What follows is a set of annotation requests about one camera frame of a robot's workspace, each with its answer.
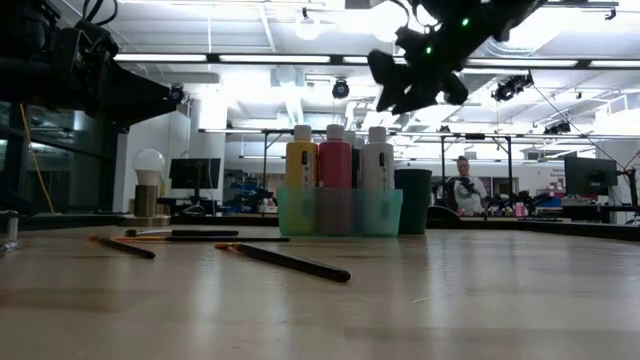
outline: dark green cup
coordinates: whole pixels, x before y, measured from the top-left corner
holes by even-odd
[[[427,209],[431,205],[431,171],[399,169],[395,171],[396,189],[402,190],[399,234],[424,234]]]

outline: person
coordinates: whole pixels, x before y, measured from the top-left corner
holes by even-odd
[[[467,216],[485,212],[487,190],[484,184],[479,178],[470,175],[471,165],[467,158],[458,157],[456,164],[459,176],[447,180],[449,208]]]

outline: white bottle cap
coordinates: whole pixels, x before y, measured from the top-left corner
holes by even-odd
[[[311,141],[311,126],[309,125],[296,125],[293,128],[293,140],[307,140]]]
[[[369,143],[387,142],[387,128],[384,126],[372,126],[369,128]]]
[[[344,141],[348,142],[351,146],[356,145],[356,133],[355,131],[345,131]]]
[[[337,124],[327,125],[327,140],[344,140],[344,126]]]
[[[362,149],[364,146],[364,138],[358,137],[356,138],[356,149]]]

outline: shirt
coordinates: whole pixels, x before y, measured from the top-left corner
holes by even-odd
[[[487,196],[484,184],[475,176],[461,176],[461,178],[468,178],[469,185],[464,186],[458,179],[453,184],[453,194],[458,208],[463,209],[465,215],[483,212],[482,199]]]

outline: paintbrush handle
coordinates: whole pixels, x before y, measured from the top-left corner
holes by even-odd
[[[171,236],[238,236],[233,230],[173,230]]]
[[[284,266],[289,269],[302,271],[307,274],[319,276],[321,278],[342,283],[347,282],[351,279],[351,274],[347,270],[340,269],[331,265],[309,261],[306,259],[297,258],[295,256],[284,255],[274,251],[269,251],[242,243],[234,244],[234,249],[248,257]]]
[[[245,237],[220,237],[220,236],[168,236],[167,241],[173,242],[287,242],[289,238],[245,238]]]
[[[123,244],[121,242],[117,242],[111,239],[99,238],[97,240],[103,246],[110,247],[114,250],[126,252],[128,254],[136,255],[144,259],[153,259],[156,257],[156,254],[151,251],[140,249],[135,246]]]

